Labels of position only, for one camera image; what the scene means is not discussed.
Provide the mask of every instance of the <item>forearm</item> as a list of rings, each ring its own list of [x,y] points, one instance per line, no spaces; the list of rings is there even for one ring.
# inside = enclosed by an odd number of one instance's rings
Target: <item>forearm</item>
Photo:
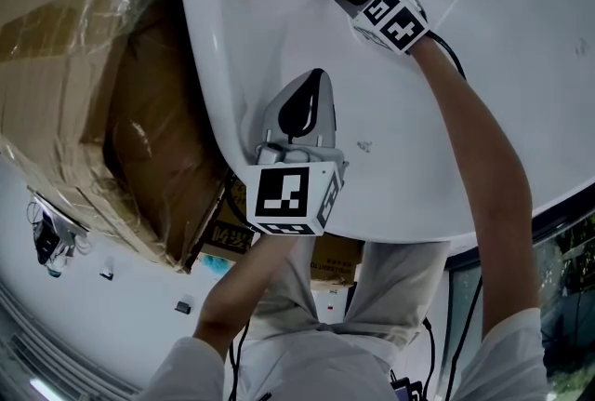
[[[465,185],[484,282],[484,329],[536,306],[529,184],[506,135],[436,44],[423,39],[412,55],[434,93]],[[515,296],[507,290],[514,289]]]
[[[203,339],[206,330],[216,329],[233,340],[296,241],[295,237],[263,235],[210,291],[194,336]]]

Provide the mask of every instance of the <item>black cable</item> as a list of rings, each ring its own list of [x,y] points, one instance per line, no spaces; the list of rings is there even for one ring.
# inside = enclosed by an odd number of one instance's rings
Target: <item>black cable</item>
[[[239,222],[241,222],[245,227],[247,227],[253,233],[262,234],[262,231],[260,231],[260,229],[258,227],[253,226],[252,224],[250,224],[250,222],[248,222],[248,219],[245,218],[245,215],[242,212],[242,210],[240,208],[238,208],[238,205],[235,204],[235,201],[233,200],[233,194],[231,193],[231,189],[233,188],[233,184],[237,181],[237,179],[238,178],[233,173],[233,171],[229,170],[227,172],[227,175],[225,176],[225,193],[224,193],[225,200],[227,201],[227,204],[229,205],[231,212],[238,219]]]
[[[450,369],[450,377],[448,379],[448,389],[446,390],[446,398],[444,401],[450,401],[450,394],[453,391],[453,383],[455,382],[455,374],[456,374],[456,362],[463,351],[463,344],[465,343],[465,338],[467,337],[467,332],[469,331],[469,325],[471,325],[471,318],[473,317],[473,311],[475,310],[475,304],[477,303],[477,299],[480,297],[480,292],[482,291],[483,280],[480,277],[480,281],[477,283],[477,288],[475,289],[475,295],[473,296],[473,301],[471,302],[471,306],[469,308],[469,313],[467,315],[467,321],[465,322],[465,327],[463,328],[463,333],[461,334],[461,340],[456,347],[455,355],[453,356],[453,361],[451,363]]]
[[[575,312],[575,348],[576,348],[576,342],[578,340],[578,314],[580,312],[580,298],[583,295],[583,291],[580,290],[578,292],[578,301],[576,302],[576,312]]]
[[[242,333],[242,338],[240,339],[240,342],[238,343],[238,355],[236,357],[237,359],[235,361],[235,364],[232,361],[232,359],[233,359],[233,341],[231,342],[230,362],[231,362],[231,367],[233,368],[233,387],[231,388],[229,401],[235,401],[236,396],[237,396],[238,380],[240,378],[240,357],[242,356],[242,345],[244,344],[245,336],[248,333],[248,327],[250,327],[249,320],[248,320],[248,323],[245,324],[244,333]]]
[[[448,52],[448,55],[453,60],[453,63],[455,64],[458,72],[461,74],[461,76],[465,80],[467,80],[467,77],[465,76],[465,71],[463,70],[463,66],[461,65],[461,62],[459,61],[458,57],[456,56],[455,51],[452,48],[450,48],[450,46],[448,44],[446,44],[446,41],[444,39],[442,39],[434,31],[428,31],[426,36],[429,37],[430,39],[434,39],[438,44],[440,44],[444,48],[444,50],[446,50],[446,52]]]
[[[428,400],[428,386],[430,386],[431,375],[434,374],[434,365],[436,362],[436,342],[434,341],[434,334],[431,331],[431,324],[428,318],[425,318],[423,321],[424,327],[430,334],[430,345],[431,345],[431,361],[430,361],[430,374],[428,375],[428,379],[426,380],[426,384],[424,386],[424,391],[422,394],[422,401]]]
[[[545,337],[544,341],[548,342],[548,341],[556,341],[554,339],[554,337],[550,337],[550,335],[548,335],[545,331],[543,331],[543,328],[541,328],[541,337]]]

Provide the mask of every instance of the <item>plastic wrap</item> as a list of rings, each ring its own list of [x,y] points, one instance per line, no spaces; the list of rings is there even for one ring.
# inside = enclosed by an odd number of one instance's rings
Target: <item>plastic wrap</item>
[[[0,152],[71,218],[183,271],[225,165],[176,15],[181,0],[0,0]]]

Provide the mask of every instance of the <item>cardboard box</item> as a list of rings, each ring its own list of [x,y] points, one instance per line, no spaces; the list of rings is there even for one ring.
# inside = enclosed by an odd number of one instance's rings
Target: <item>cardboard box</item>
[[[310,264],[312,289],[351,287],[355,268],[362,261],[362,246],[362,241],[347,237],[331,234],[318,237]]]
[[[0,0],[0,152],[71,218],[187,271],[226,165],[183,15],[181,0]]]
[[[241,210],[245,210],[245,186],[238,182],[233,186],[233,198]],[[238,261],[250,249],[253,233],[244,227],[222,199],[208,223],[201,241],[201,253]],[[355,268],[362,261],[363,242],[346,237],[324,234],[316,238],[311,260],[311,288],[329,290],[351,287]]]

